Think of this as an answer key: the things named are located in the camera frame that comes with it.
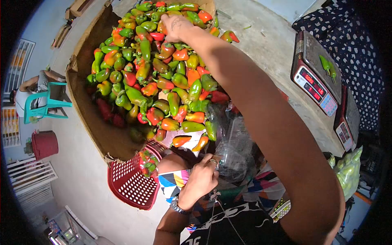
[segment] plastic bag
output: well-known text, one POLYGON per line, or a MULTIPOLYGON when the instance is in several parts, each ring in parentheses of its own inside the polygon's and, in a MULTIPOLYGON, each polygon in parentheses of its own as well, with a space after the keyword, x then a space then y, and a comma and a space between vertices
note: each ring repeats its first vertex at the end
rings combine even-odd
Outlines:
POLYGON ((358 188, 362 148, 363 146, 354 150, 352 153, 346 154, 334 167, 336 176, 343 189, 345 201, 347 201, 358 188))

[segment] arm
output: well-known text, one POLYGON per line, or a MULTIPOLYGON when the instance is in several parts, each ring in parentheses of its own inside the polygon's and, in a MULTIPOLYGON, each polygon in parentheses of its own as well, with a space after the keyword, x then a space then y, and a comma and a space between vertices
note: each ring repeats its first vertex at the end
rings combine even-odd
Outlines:
POLYGON ((162 19, 168 41, 181 40, 201 56, 286 187, 292 208, 281 220, 285 232, 298 243, 330 244, 344 215, 343 191, 304 122, 242 51, 184 18, 162 19))

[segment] chili pepper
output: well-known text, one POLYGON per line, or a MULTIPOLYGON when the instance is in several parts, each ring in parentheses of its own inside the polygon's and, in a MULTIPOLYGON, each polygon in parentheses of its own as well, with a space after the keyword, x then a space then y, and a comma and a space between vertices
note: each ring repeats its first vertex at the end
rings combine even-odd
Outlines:
POLYGON ((169 102, 170 113, 172 114, 172 116, 176 116, 178 113, 178 107, 180 105, 180 97, 177 93, 170 92, 167 95, 167 101, 169 102))
POLYGON ((189 85, 188 85, 188 80, 187 78, 180 73, 176 73, 173 75, 173 77, 171 78, 172 83, 174 83, 175 86, 182 88, 182 89, 188 89, 189 85))
POLYGON ((166 10, 180 11, 180 6, 181 6, 181 3, 179 3, 179 2, 174 2, 174 3, 169 4, 169 5, 166 7, 166 10))
POLYGON ((154 66, 154 68, 159 72, 159 73, 166 73, 168 72, 168 66, 163 63, 161 60, 154 58, 152 60, 152 65, 154 66))
POLYGON ((164 42, 162 43, 161 46, 161 53, 160 54, 155 54, 155 58, 160 59, 160 60, 165 60, 169 58, 175 51, 176 49, 174 46, 169 43, 169 42, 164 42))
POLYGON ((174 119, 164 118, 162 120, 161 127, 167 131, 176 131, 180 128, 180 124, 174 119))
POLYGON ((136 9, 139 11, 148 11, 152 8, 152 4, 150 2, 144 2, 142 4, 136 4, 136 9))
POLYGON ((155 139, 157 140, 157 141, 163 141, 165 138, 166 138, 166 130, 164 130, 164 129, 158 129, 157 131, 156 131, 156 135, 155 135, 155 139))
POLYGON ((208 143, 208 136, 207 133, 203 133, 199 139, 199 143, 197 144, 197 146, 195 146, 192 151, 196 152, 196 151, 201 151, 204 149, 204 147, 207 145, 208 143))
POLYGON ((174 120, 177 120, 179 123, 182 123, 185 119, 185 116, 187 115, 189 110, 188 105, 181 105, 178 109, 177 115, 173 117, 174 120))
POLYGON ((109 71, 110 71, 109 68, 106 68, 106 70, 102 70, 102 71, 98 72, 95 76, 95 79, 98 82, 105 81, 110 75, 109 71))
POLYGON ((147 111, 146 114, 148 120, 150 120, 151 124, 156 126, 160 121, 162 121, 165 116, 163 115, 163 112, 160 110, 152 107, 147 111))
POLYGON ((185 143, 191 140, 191 138, 192 136, 176 136, 173 138, 173 142, 171 143, 171 146, 174 147, 183 146, 185 143))
POLYGON ((216 36, 216 37, 218 37, 219 36, 219 34, 220 34, 220 32, 219 32, 219 29, 218 28, 216 28, 216 27, 213 27, 213 28, 211 28, 211 30, 210 30, 210 34, 212 34, 213 36, 216 36))
POLYGON ((236 43, 239 43, 240 40, 238 37, 234 34, 233 31, 225 31, 225 33, 222 34, 220 37, 222 40, 227 41, 229 43, 232 43, 233 41, 236 43))
POLYGON ((208 138, 211 141, 216 141, 216 130, 218 129, 218 125, 214 122, 207 120, 205 122, 205 131, 208 135, 208 138))
POLYGON ((216 91, 216 90, 212 91, 211 94, 212 94, 211 102, 213 102, 213 103, 219 103, 221 105, 224 105, 230 100, 230 98, 227 94, 216 91))
POLYGON ((139 81, 139 83, 147 78, 147 75, 150 72, 150 68, 150 63, 144 63, 140 66, 138 72, 136 73, 136 79, 139 81))
POLYGON ((106 96, 112 91, 112 84, 109 81, 103 81, 102 83, 97 85, 97 90, 101 92, 103 96, 106 96))
POLYGON ((188 60, 189 59, 189 55, 188 55, 188 50, 187 49, 182 49, 182 50, 176 50, 173 53, 173 60, 188 60))

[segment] red pepper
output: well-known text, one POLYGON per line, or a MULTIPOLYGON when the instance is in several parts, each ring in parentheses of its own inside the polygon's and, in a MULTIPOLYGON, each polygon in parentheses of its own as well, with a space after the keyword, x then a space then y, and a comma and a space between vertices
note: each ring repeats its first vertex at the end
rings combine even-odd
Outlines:
POLYGON ((155 41, 163 41, 165 39, 165 34, 160 32, 152 32, 150 35, 155 41))
POLYGON ((213 103, 219 103, 219 104, 226 104, 229 101, 229 96, 225 93, 219 92, 217 90, 211 92, 212 97, 211 97, 211 102, 213 103))

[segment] bell pepper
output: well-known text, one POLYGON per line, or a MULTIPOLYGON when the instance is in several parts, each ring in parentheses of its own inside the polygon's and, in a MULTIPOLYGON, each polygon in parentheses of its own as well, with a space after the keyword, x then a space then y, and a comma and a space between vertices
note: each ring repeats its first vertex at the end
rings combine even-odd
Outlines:
POLYGON ((180 2, 174 2, 174 3, 169 4, 169 5, 166 7, 166 10, 180 11, 180 6, 181 6, 181 3, 180 3, 180 2))
POLYGON ((180 129, 184 130, 185 133, 191 133, 191 132, 202 131, 205 129, 205 126, 202 123, 184 121, 183 123, 181 123, 180 129))
POLYGON ((209 71, 207 71, 206 69, 204 69, 204 68, 201 67, 201 66, 198 66, 198 67, 197 67, 197 71, 198 71, 200 77, 201 77, 203 74, 210 74, 209 71))
POLYGON ((114 63, 116 62, 116 58, 115 55, 118 53, 118 50, 112 50, 109 53, 107 53, 105 55, 105 58, 103 58, 103 60, 105 61, 105 63, 109 66, 114 65, 114 63))
POLYGON ((154 32, 154 33, 150 33, 150 35, 155 41, 163 41, 165 39, 165 34, 163 33, 154 32))
POLYGON ((196 12, 199 10, 199 5, 193 3, 186 3, 180 6, 180 10, 196 12))
POLYGON ((163 112, 161 112, 159 109, 156 109, 155 107, 150 108, 147 111, 146 116, 153 126, 156 126, 160 121, 165 118, 163 112))
POLYGON ((181 105, 178 109, 177 115, 173 117, 174 120, 178 121, 179 123, 182 123, 185 119, 185 116, 187 115, 189 110, 188 105, 181 105))
POLYGON ((136 75, 130 71, 121 71, 123 74, 123 84, 126 84, 128 86, 133 86, 136 83, 136 75))
POLYGON ((102 70, 102 71, 98 72, 98 73, 96 74, 96 76, 95 76, 95 79, 96 79, 98 82, 103 82, 103 81, 105 81, 107 78, 109 78, 109 75, 110 75, 110 70, 109 70, 109 68, 106 68, 105 70, 102 70))
POLYGON ((178 60, 178 61, 184 60, 185 61, 188 59, 189 59, 189 55, 188 55, 187 49, 176 50, 173 53, 173 60, 178 60))
POLYGON ((138 72, 136 73, 136 79, 139 83, 143 82, 150 72, 151 63, 144 63, 140 66, 138 72))
POLYGON ((158 129, 157 131, 156 131, 156 135, 155 135, 155 139, 157 140, 157 141, 163 141, 165 138, 166 138, 166 130, 164 130, 164 129, 158 129))
POLYGON ((112 84, 109 81, 103 81, 97 85, 98 92, 101 92, 103 96, 106 96, 112 92, 112 84))
POLYGON ((116 99, 116 105, 124 107, 125 110, 129 111, 132 109, 132 104, 127 97, 125 90, 121 90, 116 99))
POLYGON ((197 79, 189 88, 188 100, 197 101, 199 100, 200 94, 201 94, 201 82, 200 79, 197 79))
POLYGON ((162 120, 161 127, 167 131, 176 131, 180 128, 180 124, 174 119, 164 118, 162 120))
POLYGON ((185 143, 191 140, 191 138, 192 136, 176 136, 173 138, 173 142, 171 143, 171 146, 174 147, 183 146, 185 143))
POLYGON ((159 99, 152 104, 152 107, 160 109, 165 114, 165 116, 169 115, 170 106, 167 100, 159 99))
POLYGON ((155 12, 155 13, 152 13, 151 21, 152 22, 158 22, 158 21, 160 21, 161 16, 165 15, 165 14, 166 14, 166 12, 155 12))
POLYGON ((209 74, 203 74, 201 76, 201 85, 208 92, 214 91, 218 87, 218 83, 209 74))
POLYGON ((188 89, 188 80, 187 78, 180 73, 176 73, 172 77, 172 83, 174 83, 175 86, 182 88, 182 89, 188 89))
POLYGON ((136 9, 139 11, 149 11, 152 8, 152 4, 150 2, 144 2, 142 4, 136 4, 136 9))
POLYGON ((121 73, 119 71, 112 71, 112 73, 109 76, 109 80, 112 83, 119 83, 122 80, 121 73))
POLYGON ((212 16, 205 10, 200 10, 198 16, 203 21, 204 24, 212 20, 212 16))
POLYGON ((186 74, 185 73, 185 62, 184 61, 180 61, 178 63, 176 72, 179 73, 179 74, 183 74, 183 75, 186 74))
POLYGON ((204 147, 207 145, 208 143, 208 136, 207 133, 203 133, 200 137, 199 143, 197 144, 197 146, 195 146, 192 151, 196 152, 196 151, 201 151, 204 149, 204 147))
POLYGON ((158 22, 158 27, 156 28, 156 31, 162 32, 163 34, 167 35, 167 29, 162 20, 158 22))
POLYGON ((167 58, 169 58, 175 51, 176 49, 174 48, 174 46, 169 43, 169 42, 164 42, 162 43, 161 46, 161 53, 156 53, 155 54, 155 58, 160 59, 160 60, 165 60, 167 58))
POLYGON ((213 27, 213 28, 211 28, 211 30, 210 30, 210 34, 212 34, 213 36, 216 36, 216 37, 218 37, 218 36, 219 36, 219 34, 220 34, 220 32, 219 32, 219 29, 218 29, 218 28, 216 28, 216 27, 213 27))
POLYGON ((176 116, 179 109, 178 107, 180 105, 180 97, 177 93, 170 92, 167 95, 167 101, 169 102, 170 113, 172 114, 172 116, 176 116))
POLYGON ((225 33, 222 34, 220 37, 222 40, 227 41, 228 43, 232 43, 233 41, 236 43, 239 43, 240 40, 238 37, 234 34, 233 31, 225 31, 225 33))

